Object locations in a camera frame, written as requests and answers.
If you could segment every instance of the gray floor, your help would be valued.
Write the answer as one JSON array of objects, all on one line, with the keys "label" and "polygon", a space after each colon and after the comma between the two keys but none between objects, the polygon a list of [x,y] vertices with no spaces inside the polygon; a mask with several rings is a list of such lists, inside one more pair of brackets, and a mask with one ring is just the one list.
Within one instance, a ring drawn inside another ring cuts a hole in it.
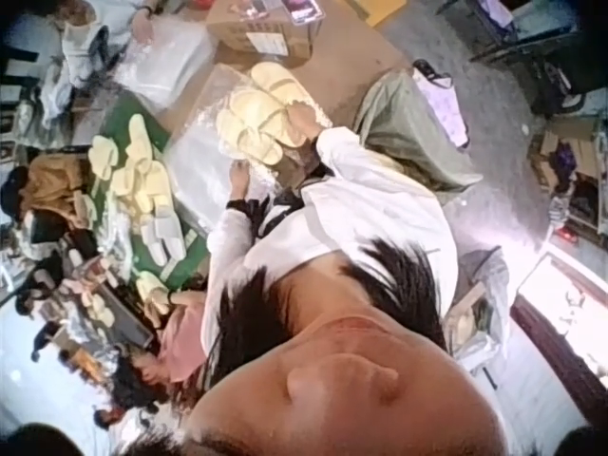
[{"label": "gray floor", "polygon": [[548,199],[525,158],[530,137],[522,129],[525,124],[534,131],[542,122],[510,71],[468,62],[478,44],[477,20],[459,5],[436,16],[444,1],[409,0],[380,30],[411,61],[426,59],[454,78],[469,128],[467,153],[484,181],[453,201],[446,214],[461,253],[503,246],[515,285],[532,267],[548,228]]}]

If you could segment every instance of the stack of slippers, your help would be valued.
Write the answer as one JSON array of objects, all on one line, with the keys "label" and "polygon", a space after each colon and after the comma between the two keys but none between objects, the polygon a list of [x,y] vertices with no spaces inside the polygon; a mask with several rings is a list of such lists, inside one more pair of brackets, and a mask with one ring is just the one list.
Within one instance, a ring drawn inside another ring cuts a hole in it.
[{"label": "stack of slippers", "polygon": [[118,148],[112,140],[96,137],[89,150],[93,172],[104,181],[111,178],[110,191],[124,203],[132,226],[139,227],[153,261],[159,266],[166,265],[169,258],[181,261],[186,248],[171,184],[164,165],[154,160],[154,147],[141,114],[131,117],[128,131],[131,143],[125,149],[126,162],[113,173]]},{"label": "stack of slippers", "polygon": [[304,144],[306,138],[289,124],[286,106],[291,103],[312,106],[320,122],[331,124],[302,84],[280,64],[257,64],[250,76],[259,89],[235,89],[216,117],[219,136],[248,160],[273,166],[283,158],[282,146],[295,149]]},{"label": "stack of slippers", "polygon": [[88,316],[93,320],[99,321],[107,328],[111,328],[116,321],[114,313],[105,305],[104,299],[98,294],[93,294],[89,291],[84,291],[81,294],[81,300],[86,307]]},{"label": "stack of slippers", "polygon": [[155,275],[147,271],[140,272],[135,286],[143,303],[143,314],[155,329],[159,329],[162,326],[162,318],[169,315],[170,310],[169,306],[155,301],[151,295],[154,290],[166,292],[167,288]]}]

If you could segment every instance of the box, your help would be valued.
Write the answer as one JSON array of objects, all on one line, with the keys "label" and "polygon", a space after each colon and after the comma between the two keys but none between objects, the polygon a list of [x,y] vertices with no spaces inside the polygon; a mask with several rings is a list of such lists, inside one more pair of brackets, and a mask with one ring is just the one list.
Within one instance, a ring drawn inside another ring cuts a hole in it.
[{"label": "box", "polygon": [[599,178],[596,131],[595,118],[560,118],[549,122],[541,142],[531,142],[528,159],[544,189],[552,191],[558,183],[548,157],[555,152],[559,142],[570,144],[577,161],[577,173],[593,179]]},{"label": "box", "polygon": [[284,8],[271,9],[257,19],[239,13],[239,0],[216,0],[207,27],[222,43],[240,51],[309,59],[322,20],[296,26]]},{"label": "box", "polygon": [[545,131],[541,154],[554,152],[558,142],[570,144],[577,159],[577,173],[593,179],[599,177],[595,147],[597,120],[595,118],[561,118],[551,121]]}]

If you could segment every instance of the hand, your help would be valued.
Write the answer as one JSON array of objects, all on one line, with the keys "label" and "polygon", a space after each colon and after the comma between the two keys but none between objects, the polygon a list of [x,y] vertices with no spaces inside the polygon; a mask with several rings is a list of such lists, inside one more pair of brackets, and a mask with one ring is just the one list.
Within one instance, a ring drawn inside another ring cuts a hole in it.
[{"label": "hand", "polygon": [[308,104],[294,102],[287,106],[287,117],[291,126],[309,140],[313,140],[325,128],[316,121],[316,111]]},{"label": "hand", "polygon": [[135,13],[131,21],[131,32],[137,42],[143,45],[152,43],[154,30],[152,29],[152,21],[150,20],[150,11],[140,9]]},{"label": "hand", "polygon": [[234,160],[230,166],[230,183],[232,192],[230,200],[244,200],[249,190],[249,162]]}]

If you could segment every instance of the green cutting mat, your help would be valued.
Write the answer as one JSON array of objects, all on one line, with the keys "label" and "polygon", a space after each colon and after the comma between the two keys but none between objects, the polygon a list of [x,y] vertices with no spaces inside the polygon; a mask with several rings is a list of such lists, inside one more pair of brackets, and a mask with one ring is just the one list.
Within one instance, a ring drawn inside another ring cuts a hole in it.
[{"label": "green cutting mat", "polygon": [[[143,115],[150,140],[161,151],[161,154],[169,141],[169,134],[159,125],[156,119],[142,106],[134,95],[125,92],[121,95],[112,111],[105,117],[104,125],[100,131],[100,135],[113,139],[118,145],[118,165],[114,169],[124,166],[126,162],[124,149],[131,143],[128,132],[129,120],[133,114],[138,113]],[[102,218],[101,214],[105,208],[105,193],[109,184],[109,180],[96,179],[91,191],[91,197],[95,203],[100,221]],[[200,262],[209,255],[206,240],[198,236],[185,222],[181,221],[180,223],[187,252],[186,258],[175,265],[170,262],[165,267],[157,266],[150,256],[147,247],[143,245],[142,238],[140,236],[131,237],[134,253],[133,265],[135,269],[138,271],[150,271],[159,277],[171,290],[178,289],[197,270]]]}]

